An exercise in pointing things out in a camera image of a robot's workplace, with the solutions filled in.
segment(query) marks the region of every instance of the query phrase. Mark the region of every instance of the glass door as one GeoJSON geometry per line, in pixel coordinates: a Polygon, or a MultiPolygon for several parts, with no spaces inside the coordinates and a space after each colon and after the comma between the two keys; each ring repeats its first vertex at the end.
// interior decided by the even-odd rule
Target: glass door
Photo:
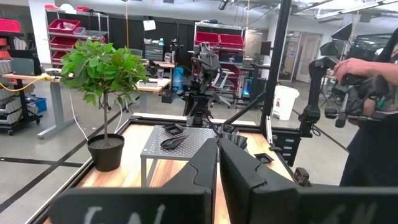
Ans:
{"type": "Polygon", "coordinates": [[[292,81],[301,32],[287,31],[284,52],[279,68],[279,80],[292,81]]]}

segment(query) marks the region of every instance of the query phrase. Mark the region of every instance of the black pole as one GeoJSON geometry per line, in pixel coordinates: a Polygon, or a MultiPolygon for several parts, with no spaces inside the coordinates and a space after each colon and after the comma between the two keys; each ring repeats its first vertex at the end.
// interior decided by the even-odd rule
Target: black pole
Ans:
{"type": "Polygon", "coordinates": [[[282,0],[280,2],[280,10],[278,16],[278,23],[276,27],[274,49],[272,51],[271,67],[269,69],[269,76],[266,83],[266,96],[264,100],[264,108],[261,114],[260,130],[262,133],[266,132],[266,116],[271,115],[272,100],[274,99],[275,86],[279,74],[280,59],[282,58],[282,51],[284,48],[285,35],[287,29],[287,21],[290,15],[290,4],[292,0],[282,0]]]}

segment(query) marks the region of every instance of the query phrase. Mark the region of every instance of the black box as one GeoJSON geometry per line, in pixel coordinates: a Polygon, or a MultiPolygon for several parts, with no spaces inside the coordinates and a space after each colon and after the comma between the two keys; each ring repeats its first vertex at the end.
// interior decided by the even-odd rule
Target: black box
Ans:
{"type": "Polygon", "coordinates": [[[162,103],[173,103],[176,93],[177,92],[174,90],[163,89],[162,90],[162,103]]]}

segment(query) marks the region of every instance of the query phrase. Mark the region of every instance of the black metal frame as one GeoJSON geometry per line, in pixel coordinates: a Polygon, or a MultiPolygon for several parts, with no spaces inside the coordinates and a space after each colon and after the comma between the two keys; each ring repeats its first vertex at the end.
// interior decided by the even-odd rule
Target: black metal frame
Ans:
{"type": "MultiPolygon", "coordinates": [[[[262,100],[259,101],[264,101],[264,109],[262,111],[262,116],[261,116],[261,122],[260,126],[250,126],[250,125],[241,125],[241,124],[233,124],[235,128],[237,128],[239,131],[243,133],[259,133],[264,136],[264,138],[267,139],[267,124],[266,120],[267,117],[271,115],[271,109],[272,109],[272,100],[274,97],[274,92],[275,92],[275,86],[277,83],[277,77],[278,77],[278,72],[279,72],[279,65],[280,65],[280,60],[282,56],[282,49],[283,49],[283,44],[284,44],[284,37],[286,33],[286,28],[287,28],[287,22],[289,18],[289,12],[290,12],[290,5],[291,5],[291,0],[282,0],[281,5],[280,5],[280,11],[279,11],[279,18],[277,22],[277,30],[276,30],[276,36],[275,36],[275,42],[274,42],[274,53],[272,54],[272,59],[271,59],[271,67],[270,67],[270,73],[269,73],[269,79],[266,84],[266,92],[264,93],[264,97],[262,100]]],[[[248,105],[248,108],[245,109],[245,112],[254,107],[257,103],[253,103],[251,105],[248,105]]],[[[228,121],[233,122],[237,120],[243,113],[238,113],[237,115],[233,116],[230,118],[228,121]]],[[[127,130],[127,128],[132,125],[132,124],[144,124],[144,125],[167,125],[167,124],[186,124],[186,120],[181,119],[160,119],[160,118],[148,118],[148,117],[142,117],[142,116],[132,116],[129,121],[125,122],[122,127],[116,132],[116,134],[122,134],[127,130]]],[[[302,136],[299,133],[299,129],[289,129],[289,128],[272,128],[272,139],[267,139],[268,141],[274,142],[274,146],[280,147],[282,149],[282,152],[276,152],[277,157],[280,159],[280,161],[283,163],[284,167],[287,169],[288,173],[290,176],[294,176],[294,173],[290,169],[289,166],[293,165],[294,162],[294,157],[297,152],[297,147],[299,145],[299,142],[301,140],[301,137],[311,137],[311,136],[302,136]]],[[[53,195],[50,200],[47,201],[47,203],[40,208],[40,210],[34,214],[28,224],[38,224],[38,223],[43,223],[46,221],[48,218],[48,210],[49,206],[52,202],[52,200],[62,193],[63,191],[76,187],[85,177],[89,171],[94,168],[94,164],[92,159],[88,160],[76,173],[71,179],[65,183],[64,186],[61,187],[53,195]]]]}

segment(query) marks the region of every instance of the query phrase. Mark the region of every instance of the ceiling light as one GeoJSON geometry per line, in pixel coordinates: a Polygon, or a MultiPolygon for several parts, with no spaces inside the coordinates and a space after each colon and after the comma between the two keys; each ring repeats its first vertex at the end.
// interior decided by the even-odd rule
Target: ceiling light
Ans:
{"type": "Polygon", "coordinates": [[[356,11],[360,11],[360,10],[363,10],[363,9],[369,9],[369,8],[376,7],[376,6],[379,6],[379,3],[373,2],[373,3],[370,3],[370,4],[365,4],[365,5],[362,5],[362,6],[353,7],[351,9],[341,10],[341,13],[344,14],[344,13],[349,13],[349,12],[356,12],[356,11]]]}
{"type": "Polygon", "coordinates": [[[369,4],[363,4],[362,6],[353,7],[351,9],[343,9],[343,10],[340,10],[337,12],[331,12],[331,13],[319,15],[319,16],[316,16],[315,19],[324,19],[324,18],[331,17],[331,16],[337,16],[337,15],[346,14],[349,12],[356,12],[356,11],[360,11],[363,9],[370,9],[373,7],[383,6],[383,5],[391,4],[391,3],[395,3],[395,2],[398,2],[398,0],[382,0],[382,1],[372,2],[369,4]]]}
{"type": "Polygon", "coordinates": [[[326,14],[323,14],[323,15],[319,15],[319,16],[317,16],[317,17],[315,17],[315,18],[316,18],[316,19],[323,19],[323,18],[326,18],[326,17],[337,16],[337,15],[340,15],[339,11],[337,11],[337,12],[330,12],[330,13],[326,13],[326,14]]]}

